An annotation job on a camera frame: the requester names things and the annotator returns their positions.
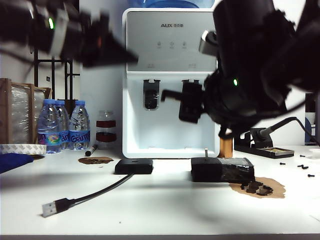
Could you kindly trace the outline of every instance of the blue bottle label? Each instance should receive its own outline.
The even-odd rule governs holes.
[[[90,142],[90,131],[69,131],[71,143]]]
[[[38,132],[38,144],[47,146],[58,146],[61,144],[61,133],[60,132]]]
[[[61,142],[62,143],[70,142],[69,131],[62,131],[61,132]]]

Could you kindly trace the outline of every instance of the white water dispenser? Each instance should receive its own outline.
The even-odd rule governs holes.
[[[216,59],[199,52],[214,30],[208,8],[130,8],[123,14],[125,42],[138,57],[123,80],[122,152],[127,158],[193,158],[219,154],[219,126],[207,114],[198,124],[179,120],[180,102],[161,102],[163,90],[181,92],[185,81],[203,84]]]

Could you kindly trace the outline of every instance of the black marker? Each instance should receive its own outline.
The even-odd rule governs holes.
[[[97,144],[94,144],[89,151],[86,151],[85,152],[85,156],[86,157],[90,157],[91,154],[93,154],[93,152],[97,149],[98,145]]]

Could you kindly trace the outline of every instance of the green led light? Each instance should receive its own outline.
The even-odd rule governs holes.
[[[55,24],[54,24],[54,20],[52,19],[52,17],[49,17],[49,26],[50,26],[50,29],[54,29],[55,28]]]
[[[233,84],[235,85],[235,86],[238,86],[238,80],[235,78],[235,79],[233,79]]]

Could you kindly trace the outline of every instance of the usb cable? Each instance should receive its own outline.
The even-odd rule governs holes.
[[[114,184],[100,190],[97,191],[95,193],[89,194],[87,196],[83,196],[77,199],[67,199],[67,198],[62,198],[59,200],[55,200],[51,203],[47,203],[47,204],[43,204],[42,205],[42,216],[44,218],[49,217],[51,215],[54,214],[58,214],[61,212],[64,212],[66,210],[68,210],[71,207],[74,207],[75,205],[78,204],[82,204],[90,199],[93,199],[101,194],[104,194],[106,192],[111,191],[112,189],[115,189],[116,187],[120,186],[121,184],[123,184],[125,181],[127,181],[128,179],[130,179],[134,174],[129,174],[127,176],[125,176],[124,178],[120,179],[119,181],[115,182]]]

